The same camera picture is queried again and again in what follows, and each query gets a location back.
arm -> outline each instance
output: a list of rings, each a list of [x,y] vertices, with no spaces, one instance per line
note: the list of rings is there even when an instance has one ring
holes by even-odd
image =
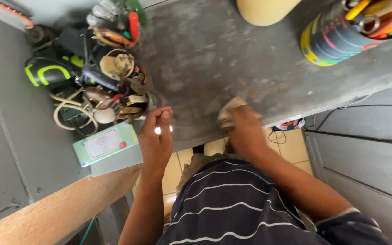
[[[325,183],[305,173],[270,149],[262,125],[248,106],[229,111],[235,128],[229,133],[236,151],[270,177],[287,197],[314,222],[330,218],[353,207]]]
[[[172,155],[169,129],[170,107],[153,110],[139,132],[139,143],[145,163],[140,175],[134,203],[123,227],[119,245],[156,244],[163,233],[164,207],[161,181]],[[155,134],[155,126],[161,135]]]

dirty table surface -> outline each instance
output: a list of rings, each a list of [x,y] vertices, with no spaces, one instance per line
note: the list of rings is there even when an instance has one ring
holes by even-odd
[[[248,24],[233,0],[148,8],[153,47],[142,62],[174,110],[174,150],[224,137],[217,114],[235,96],[270,124],[392,87],[392,40],[332,67],[304,58],[302,30],[328,3],[303,0],[269,27]]]

box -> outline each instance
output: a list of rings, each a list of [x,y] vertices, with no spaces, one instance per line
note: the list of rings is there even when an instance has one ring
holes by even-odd
[[[119,156],[124,161],[125,152],[132,147],[140,149],[139,140],[133,126],[127,123],[119,123],[73,144],[81,167],[101,164],[108,158],[119,159]]]

hand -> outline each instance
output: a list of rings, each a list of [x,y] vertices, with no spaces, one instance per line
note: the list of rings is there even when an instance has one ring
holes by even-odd
[[[170,106],[151,111],[139,131],[139,144],[142,150],[145,169],[151,174],[164,175],[166,165],[172,155],[172,139],[169,118],[173,111]],[[155,133],[160,127],[161,134]]]
[[[231,108],[235,127],[229,131],[229,141],[232,147],[247,160],[253,162],[259,156],[264,156],[270,148],[264,138],[262,125],[256,113],[247,105]]]

navy blue striped shirt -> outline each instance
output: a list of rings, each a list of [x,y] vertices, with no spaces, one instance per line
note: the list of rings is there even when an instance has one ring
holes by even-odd
[[[202,167],[173,204],[157,244],[387,245],[377,223],[357,209],[306,230],[276,183],[250,163],[224,159]]]

